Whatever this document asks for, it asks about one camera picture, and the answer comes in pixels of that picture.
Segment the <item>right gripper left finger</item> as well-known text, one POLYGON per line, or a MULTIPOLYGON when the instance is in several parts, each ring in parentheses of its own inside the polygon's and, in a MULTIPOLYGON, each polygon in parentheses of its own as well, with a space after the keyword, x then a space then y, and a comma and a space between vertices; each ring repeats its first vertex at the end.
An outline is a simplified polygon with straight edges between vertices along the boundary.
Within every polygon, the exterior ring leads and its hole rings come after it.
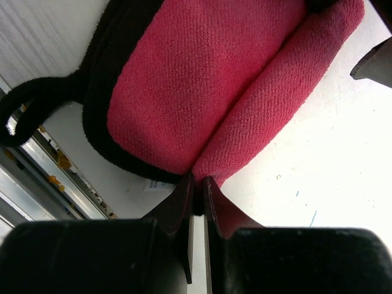
POLYGON ((143 216, 145 219, 155 219, 157 226, 168 236, 188 284, 192 283, 193 267, 194 184, 193 174, 184 175, 174 191, 143 216))

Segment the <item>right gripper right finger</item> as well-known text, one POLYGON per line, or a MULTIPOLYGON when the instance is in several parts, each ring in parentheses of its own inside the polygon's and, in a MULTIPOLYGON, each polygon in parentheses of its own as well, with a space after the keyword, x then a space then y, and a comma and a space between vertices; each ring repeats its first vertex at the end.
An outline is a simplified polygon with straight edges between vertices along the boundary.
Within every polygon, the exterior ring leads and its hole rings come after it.
POLYGON ((203 180, 206 285, 208 293, 242 293, 240 253, 232 239, 237 230, 260 229, 221 191, 212 177, 203 180))

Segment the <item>grey and pink towel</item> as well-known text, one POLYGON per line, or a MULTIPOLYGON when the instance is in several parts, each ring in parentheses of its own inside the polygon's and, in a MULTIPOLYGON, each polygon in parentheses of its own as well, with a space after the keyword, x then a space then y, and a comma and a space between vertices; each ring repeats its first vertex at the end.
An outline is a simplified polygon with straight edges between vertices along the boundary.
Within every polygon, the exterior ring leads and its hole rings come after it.
POLYGON ((26 143, 75 101, 112 164, 223 184, 291 120, 363 16, 363 1, 110 1, 76 71, 1 99, 1 144, 26 143))

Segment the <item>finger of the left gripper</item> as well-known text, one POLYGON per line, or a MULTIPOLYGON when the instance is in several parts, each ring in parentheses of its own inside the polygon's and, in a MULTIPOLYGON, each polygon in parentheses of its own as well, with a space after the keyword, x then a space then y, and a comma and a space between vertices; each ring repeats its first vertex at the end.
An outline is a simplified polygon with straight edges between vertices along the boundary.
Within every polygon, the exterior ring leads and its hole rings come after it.
POLYGON ((391 38, 372 48, 354 66, 354 80, 369 79, 391 88, 391 38))

